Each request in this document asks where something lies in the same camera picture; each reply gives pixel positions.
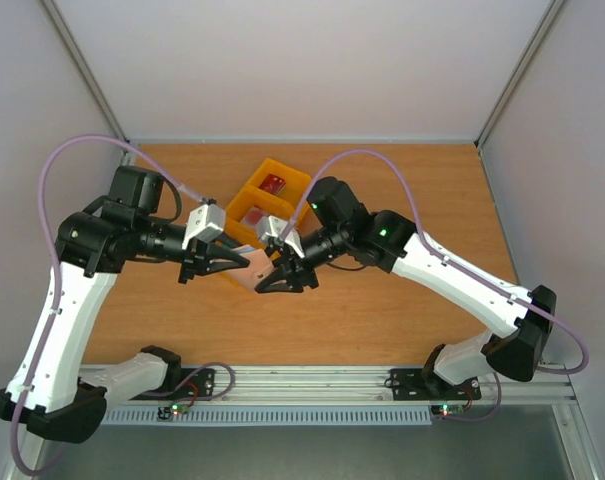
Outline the pink leather card holder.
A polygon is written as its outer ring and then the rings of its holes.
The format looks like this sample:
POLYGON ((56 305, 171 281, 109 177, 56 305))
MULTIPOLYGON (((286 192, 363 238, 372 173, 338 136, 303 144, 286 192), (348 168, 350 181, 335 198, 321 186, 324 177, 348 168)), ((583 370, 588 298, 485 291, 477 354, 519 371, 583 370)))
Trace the pink leather card holder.
POLYGON ((242 245, 234 248, 233 251, 248 260, 249 265, 230 270, 228 276, 246 290, 255 292, 255 287, 274 271, 272 261, 263 249, 250 245, 242 245))

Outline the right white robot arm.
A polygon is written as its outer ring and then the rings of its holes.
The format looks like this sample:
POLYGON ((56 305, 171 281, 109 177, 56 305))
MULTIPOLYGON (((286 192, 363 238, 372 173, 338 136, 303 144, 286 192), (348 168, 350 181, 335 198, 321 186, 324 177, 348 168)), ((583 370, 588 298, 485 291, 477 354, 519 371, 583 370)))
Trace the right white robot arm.
POLYGON ((439 400, 466 381, 497 373, 510 380, 533 379, 552 325, 556 294, 502 281, 443 248, 402 215, 370 212, 347 183, 320 179, 308 204, 321 226, 300 236, 286 221, 265 216, 257 225, 268 252, 278 252, 274 270, 257 286, 259 293, 301 293, 318 287, 316 270, 348 255, 365 267, 421 284, 461 307, 486 328, 457 344, 434 348, 421 371, 395 386, 408 394, 439 400))

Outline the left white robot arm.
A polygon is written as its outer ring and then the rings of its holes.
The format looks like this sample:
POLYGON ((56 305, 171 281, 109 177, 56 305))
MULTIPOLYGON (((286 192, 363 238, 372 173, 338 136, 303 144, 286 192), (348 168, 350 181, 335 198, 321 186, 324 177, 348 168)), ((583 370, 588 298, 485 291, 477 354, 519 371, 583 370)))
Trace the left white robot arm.
POLYGON ((186 225, 156 217, 167 183, 155 171, 122 166, 107 195, 61 223, 36 331, 22 365, 0 389, 1 420, 23 424, 45 440, 79 444, 108 410, 181 391, 187 379, 180 356, 157 346, 99 373, 79 373, 97 315, 126 263, 174 262, 181 284, 249 265, 217 244, 225 213, 214 201, 192 211, 186 225))

